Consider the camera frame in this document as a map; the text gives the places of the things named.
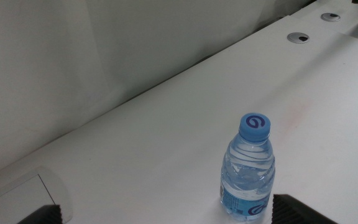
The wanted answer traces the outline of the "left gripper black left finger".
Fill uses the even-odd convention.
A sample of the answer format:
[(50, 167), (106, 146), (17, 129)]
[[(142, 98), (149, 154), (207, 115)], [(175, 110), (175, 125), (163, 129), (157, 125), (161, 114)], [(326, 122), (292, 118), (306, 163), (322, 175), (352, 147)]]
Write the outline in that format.
[(63, 224), (59, 205), (44, 205), (17, 224)]

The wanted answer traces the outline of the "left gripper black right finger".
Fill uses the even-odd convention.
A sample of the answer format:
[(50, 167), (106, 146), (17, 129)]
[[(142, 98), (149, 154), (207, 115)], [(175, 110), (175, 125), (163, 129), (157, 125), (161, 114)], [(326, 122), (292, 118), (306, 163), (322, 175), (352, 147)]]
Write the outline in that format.
[(273, 195), (272, 224), (337, 224), (288, 194)]

